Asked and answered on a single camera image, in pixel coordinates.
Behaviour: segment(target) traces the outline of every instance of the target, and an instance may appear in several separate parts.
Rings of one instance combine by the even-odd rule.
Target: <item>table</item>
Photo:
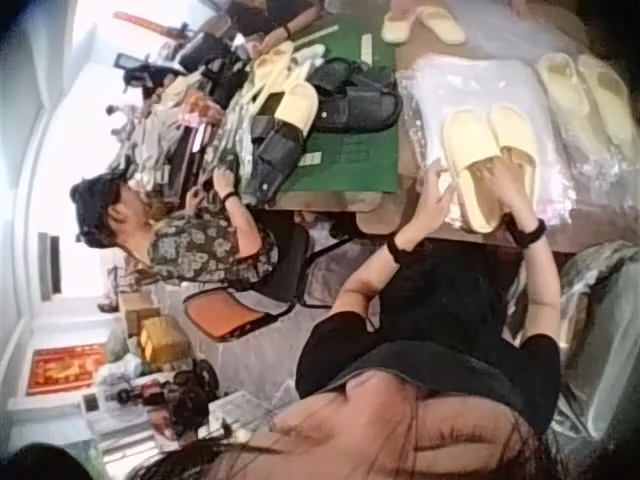
[[[421,3],[444,6],[443,0],[422,0]],[[534,16],[544,19],[575,41],[587,45],[587,36],[582,22],[569,11],[548,4],[532,4]],[[428,53],[439,53],[472,59],[491,57],[478,47],[463,44],[449,46],[440,42],[426,28],[414,28],[409,41],[396,51],[398,70],[413,66],[418,58]],[[276,208],[311,211],[355,212],[359,228],[366,234],[386,235],[397,230],[412,215],[418,194],[415,189],[419,173],[418,163],[404,126],[399,129],[399,189],[392,194],[284,194],[278,198]],[[634,218],[622,217],[619,213],[578,205],[571,212],[571,224],[550,228],[549,241],[558,252],[574,253],[589,246],[609,240],[625,239],[640,241],[640,232]],[[510,244],[503,232],[479,235],[443,225],[433,234],[436,238],[462,240],[490,244]]]

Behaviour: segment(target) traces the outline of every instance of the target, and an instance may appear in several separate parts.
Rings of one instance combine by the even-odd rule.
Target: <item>framed picture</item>
[[[134,68],[139,65],[145,63],[145,60],[142,58],[136,58],[132,55],[127,55],[126,53],[118,53],[116,55],[116,59],[113,61],[113,66],[115,68],[119,68],[120,70],[127,70],[129,68]]]

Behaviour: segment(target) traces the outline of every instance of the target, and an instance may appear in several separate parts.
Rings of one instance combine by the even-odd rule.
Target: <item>bracelet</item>
[[[227,193],[224,197],[220,199],[220,203],[222,203],[222,205],[224,206],[227,203],[227,200],[229,200],[231,197],[237,197],[237,196],[238,196],[238,192],[236,192],[235,190],[232,190],[231,192]]]

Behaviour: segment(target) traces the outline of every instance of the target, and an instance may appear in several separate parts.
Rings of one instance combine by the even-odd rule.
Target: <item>floral shirt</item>
[[[211,205],[193,214],[178,212],[156,230],[149,246],[154,273],[163,279],[247,288],[273,270],[278,251],[271,234],[258,225],[262,246],[238,258],[238,237],[226,211]]]

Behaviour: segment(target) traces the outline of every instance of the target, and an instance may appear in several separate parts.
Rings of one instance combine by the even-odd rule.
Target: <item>watch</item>
[[[526,250],[529,246],[540,240],[547,231],[547,225],[540,219],[538,219],[538,226],[531,232],[523,232],[520,230],[512,213],[505,213],[502,221],[515,244],[522,250]]]
[[[387,250],[389,250],[393,261],[396,262],[397,265],[404,267],[406,265],[419,261],[424,256],[424,253],[427,250],[427,243],[419,243],[418,246],[410,252],[406,250],[400,250],[398,248],[398,245],[396,245],[396,235],[394,233],[389,237],[389,240],[387,240]]]

